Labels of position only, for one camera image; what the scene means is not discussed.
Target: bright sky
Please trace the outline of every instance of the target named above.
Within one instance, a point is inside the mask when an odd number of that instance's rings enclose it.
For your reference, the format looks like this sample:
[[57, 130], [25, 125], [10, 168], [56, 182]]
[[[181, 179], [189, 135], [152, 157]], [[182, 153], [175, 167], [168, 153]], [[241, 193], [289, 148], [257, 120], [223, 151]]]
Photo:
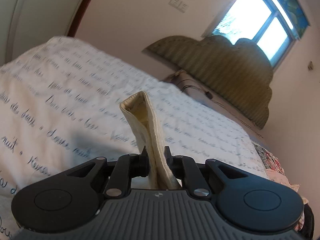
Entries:
[[[263, 0], [236, 0], [216, 29], [225, 33], [232, 44], [239, 38], [251, 40], [270, 14], [271, 11]], [[279, 20], [274, 18], [257, 45], [271, 60], [287, 37]]]

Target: round black pad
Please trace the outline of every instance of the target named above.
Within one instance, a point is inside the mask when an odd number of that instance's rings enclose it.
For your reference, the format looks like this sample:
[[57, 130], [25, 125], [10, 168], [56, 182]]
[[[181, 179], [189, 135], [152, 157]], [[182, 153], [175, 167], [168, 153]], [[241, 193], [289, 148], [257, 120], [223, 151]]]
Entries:
[[281, 198], [268, 190], [253, 190], [244, 195], [244, 202], [253, 209], [270, 211], [280, 206]]
[[89, 181], [66, 175], [23, 188], [11, 204], [12, 214], [20, 226], [42, 233], [79, 227], [94, 217], [98, 207], [98, 195]]
[[217, 208], [241, 228], [279, 232], [296, 225], [303, 212], [303, 202], [292, 189], [251, 175], [228, 180], [218, 195]]
[[49, 189], [43, 191], [35, 198], [36, 206], [46, 211], [56, 211], [66, 208], [71, 201], [71, 194], [61, 189]]

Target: gray gripper base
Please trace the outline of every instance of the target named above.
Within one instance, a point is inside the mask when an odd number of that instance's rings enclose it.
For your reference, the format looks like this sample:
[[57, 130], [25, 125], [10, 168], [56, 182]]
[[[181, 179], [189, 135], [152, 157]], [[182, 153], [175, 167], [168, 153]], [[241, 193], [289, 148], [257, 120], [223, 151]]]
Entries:
[[225, 222], [208, 201], [185, 190], [133, 189], [123, 199], [108, 200], [101, 212], [74, 230], [41, 234], [23, 229], [15, 240], [302, 240], [293, 230], [255, 235]]

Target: white bedsheet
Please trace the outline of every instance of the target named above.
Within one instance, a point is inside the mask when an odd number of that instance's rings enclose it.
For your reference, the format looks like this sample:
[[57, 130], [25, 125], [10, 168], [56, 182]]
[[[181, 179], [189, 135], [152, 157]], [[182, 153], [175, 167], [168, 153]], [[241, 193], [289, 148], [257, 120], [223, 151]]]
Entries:
[[267, 178], [235, 122], [175, 86], [72, 38], [55, 37], [0, 69], [0, 239], [18, 229], [13, 196], [97, 156], [138, 152], [119, 103], [145, 90], [173, 155], [216, 158]]

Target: cream fabric strap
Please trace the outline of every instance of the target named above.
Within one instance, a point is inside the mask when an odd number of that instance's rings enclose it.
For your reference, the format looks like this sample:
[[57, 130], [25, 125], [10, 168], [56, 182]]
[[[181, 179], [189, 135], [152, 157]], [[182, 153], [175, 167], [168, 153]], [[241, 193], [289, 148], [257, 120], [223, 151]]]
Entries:
[[136, 137], [139, 151], [144, 146], [149, 157], [151, 189], [178, 189], [180, 184], [164, 157], [163, 131], [145, 91], [140, 91], [120, 104], [120, 109]]

